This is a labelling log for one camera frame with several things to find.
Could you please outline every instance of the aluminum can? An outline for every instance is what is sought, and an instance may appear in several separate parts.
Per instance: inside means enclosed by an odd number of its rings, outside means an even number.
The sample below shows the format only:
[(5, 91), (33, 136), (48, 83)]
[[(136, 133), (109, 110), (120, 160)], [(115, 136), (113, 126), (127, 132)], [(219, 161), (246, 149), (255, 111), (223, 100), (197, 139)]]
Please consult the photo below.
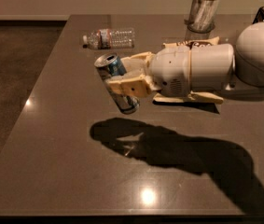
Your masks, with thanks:
[(123, 76), (126, 73), (120, 57), (116, 53), (105, 54), (96, 60), (94, 66), (120, 112), (125, 115), (135, 112), (140, 105), (136, 97), (113, 93), (105, 83), (111, 77)]

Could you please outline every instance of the gray table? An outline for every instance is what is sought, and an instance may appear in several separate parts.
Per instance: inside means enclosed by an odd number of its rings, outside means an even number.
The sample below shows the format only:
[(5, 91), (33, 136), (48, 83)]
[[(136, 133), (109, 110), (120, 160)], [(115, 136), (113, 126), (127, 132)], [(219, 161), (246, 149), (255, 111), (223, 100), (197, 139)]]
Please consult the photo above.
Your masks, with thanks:
[[(80, 46), (104, 27), (135, 28), (121, 57), (204, 38), (186, 18), (70, 17), (0, 155), (0, 217), (264, 217), (264, 102), (156, 105), (151, 95), (125, 116), (93, 66), (108, 51)], [(234, 44), (253, 18), (218, 15), (209, 37)]]

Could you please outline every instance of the plastic bottle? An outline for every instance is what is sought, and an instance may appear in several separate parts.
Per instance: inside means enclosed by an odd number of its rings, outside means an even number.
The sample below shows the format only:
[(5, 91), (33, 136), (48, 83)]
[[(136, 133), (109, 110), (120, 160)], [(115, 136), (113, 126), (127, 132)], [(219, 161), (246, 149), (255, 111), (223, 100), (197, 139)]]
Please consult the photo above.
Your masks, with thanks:
[(134, 29), (99, 29), (83, 35), (84, 47), (89, 49), (126, 49), (134, 47)]

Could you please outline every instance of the cup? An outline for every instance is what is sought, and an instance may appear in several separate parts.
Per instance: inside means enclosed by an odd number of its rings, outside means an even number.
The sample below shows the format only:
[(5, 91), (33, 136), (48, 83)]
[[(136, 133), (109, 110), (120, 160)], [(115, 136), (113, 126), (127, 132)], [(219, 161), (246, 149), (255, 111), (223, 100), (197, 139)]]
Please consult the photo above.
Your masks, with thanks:
[(219, 0), (193, 0), (188, 18), (188, 29), (207, 34), (215, 28), (215, 14)]

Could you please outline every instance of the dark floor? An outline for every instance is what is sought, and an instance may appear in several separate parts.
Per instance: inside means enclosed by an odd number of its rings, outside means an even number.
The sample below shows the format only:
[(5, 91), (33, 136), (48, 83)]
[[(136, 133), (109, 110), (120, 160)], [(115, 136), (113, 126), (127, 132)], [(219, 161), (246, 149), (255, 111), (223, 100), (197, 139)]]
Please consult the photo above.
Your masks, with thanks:
[(0, 151), (64, 22), (0, 22)]

